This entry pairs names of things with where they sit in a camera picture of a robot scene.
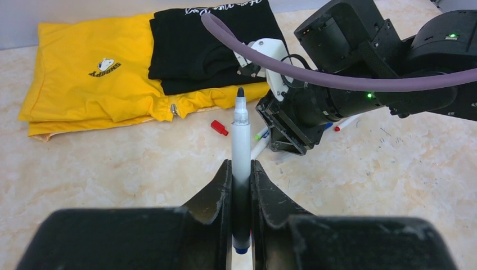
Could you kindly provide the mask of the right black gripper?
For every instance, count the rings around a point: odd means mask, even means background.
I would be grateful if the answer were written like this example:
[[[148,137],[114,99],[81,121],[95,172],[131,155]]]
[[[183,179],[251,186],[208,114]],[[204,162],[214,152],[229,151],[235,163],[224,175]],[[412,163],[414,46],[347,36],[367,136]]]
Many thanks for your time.
[[[294,34],[318,71],[346,77],[397,78],[410,47],[374,1],[331,1]],[[325,124],[383,106],[369,89],[355,92],[295,81],[283,101],[267,94],[256,110],[269,128],[272,151],[304,155],[320,143]]]

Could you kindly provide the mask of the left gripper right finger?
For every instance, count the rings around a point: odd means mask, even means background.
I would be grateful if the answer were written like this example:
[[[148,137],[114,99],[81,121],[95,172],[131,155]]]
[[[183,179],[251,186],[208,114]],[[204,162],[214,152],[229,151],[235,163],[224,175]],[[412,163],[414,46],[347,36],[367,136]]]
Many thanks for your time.
[[[311,213],[287,196],[251,161],[251,241],[254,269],[299,269],[288,220]]]

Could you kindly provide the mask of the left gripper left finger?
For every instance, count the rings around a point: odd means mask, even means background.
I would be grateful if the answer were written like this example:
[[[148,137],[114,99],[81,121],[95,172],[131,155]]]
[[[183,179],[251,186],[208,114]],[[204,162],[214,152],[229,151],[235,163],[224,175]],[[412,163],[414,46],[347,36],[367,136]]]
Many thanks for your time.
[[[224,160],[213,179],[183,204],[183,269],[231,269],[232,173]]]

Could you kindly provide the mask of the white blue-ended marker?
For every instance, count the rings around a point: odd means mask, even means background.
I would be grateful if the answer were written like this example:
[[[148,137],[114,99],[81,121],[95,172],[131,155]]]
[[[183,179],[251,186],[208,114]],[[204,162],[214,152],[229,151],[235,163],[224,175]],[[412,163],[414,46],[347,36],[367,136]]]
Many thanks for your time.
[[[250,175],[251,125],[245,90],[237,90],[231,129],[232,168],[232,246],[244,255],[251,245]]]

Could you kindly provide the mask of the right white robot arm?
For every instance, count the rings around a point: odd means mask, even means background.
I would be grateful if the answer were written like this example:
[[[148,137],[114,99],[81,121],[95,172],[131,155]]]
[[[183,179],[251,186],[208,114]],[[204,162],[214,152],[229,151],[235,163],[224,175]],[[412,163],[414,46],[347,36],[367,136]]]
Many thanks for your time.
[[[476,68],[476,11],[443,13],[416,35],[400,39],[373,1],[331,1],[294,32],[318,71],[366,79],[435,77]],[[385,93],[285,81],[282,101],[272,92],[256,110],[270,130],[272,151],[304,155],[328,123],[381,107],[406,118],[431,112],[476,120],[476,81],[426,91]]]

